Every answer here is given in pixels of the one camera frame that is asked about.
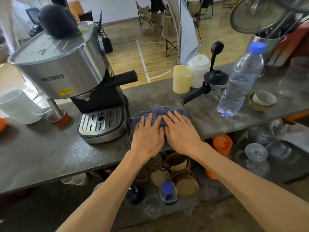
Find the person's right hand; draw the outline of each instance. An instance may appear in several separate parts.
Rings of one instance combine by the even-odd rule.
[[[167,124],[164,127],[166,139],[176,152],[193,158],[194,152],[203,148],[205,143],[201,141],[189,118],[180,115],[177,111],[174,111],[174,114],[169,111],[169,117],[162,116]]]

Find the brand logo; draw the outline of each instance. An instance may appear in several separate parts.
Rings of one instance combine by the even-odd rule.
[[[45,82],[45,81],[51,81],[51,80],[58,80],[58,79],[61,79],[61,78],[64,78],[63,74],[56,75],[56,76],[50,76],[50,77],[44,77],[44,78],[41,78],[41,80],[43,82]]]

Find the counter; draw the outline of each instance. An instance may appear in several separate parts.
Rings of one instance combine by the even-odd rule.
[[[217,69],[230,74],[232,65]],[[253,90],[275,92],[284,70],[271,69],[257,80]],[[205,101],[202,96],[181,105],[180,95],[173,92],[172,84],[170,78],[123,90],[130,115],[137,116],[156,104],[182,106],[201,138],[206,139],[309,109],[308,95],[300,93],[291,99],[277,97],[277,104],[262,113],[251,110],[245,103],[235,117],[224,118],[217,112],[217,104]],[[43,119],[21,125],[6,118],[9,126],[0,134],[0,194],[108,167],[122,160],[128,150],[128,133],[108,143],[89,145],[77,133],[79,110],[71,102],[60,107],[72,117],[62,129]]]

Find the black carafe lid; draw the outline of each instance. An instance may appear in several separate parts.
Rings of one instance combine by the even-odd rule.
[[[204,81],[211,85],[224,85],[229,80],[229,75],[221,70],[212,69],[204,75]]]
[[[67,7],[50,4],[40,10],[39,20],[47,35],[64,39],[79,32],[77,22]]]

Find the folded towel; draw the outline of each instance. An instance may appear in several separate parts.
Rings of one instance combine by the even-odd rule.
[[[186,110],[181,108],[181,107],[159,106],[159,105],[151,106],[148,110],[140,112],[139,116],[131,117],[129,119],[129,132],[130,132],[130,134],[129,134],[129,137],[127,139],[129,147],[131,148],[134,128],[135,128],[136,124],[140,121],[142,116],[144,116],[145,119],[146,119],[148,117],[149,113],[152,113],[153,116],[152,116],[151,125],[153,125],[158,116],[160,116],[160,115],[161,116],[162,115],[168,116],[168,111],[170,111],[172,113],[174,113],[174,111],[178,111],[180,113],[180,115],[184,115],[185,117],[189,118],[189,115],[186,112]],[[160,123],[160,127],[165,127],[165,126],[166,126],[166,123],[162,119],[161,123]],[[165,139],[165,143],[164,143],[163,148],[168,148],[168,147],[170,147],[170,145],[167,143],[167,141]]]

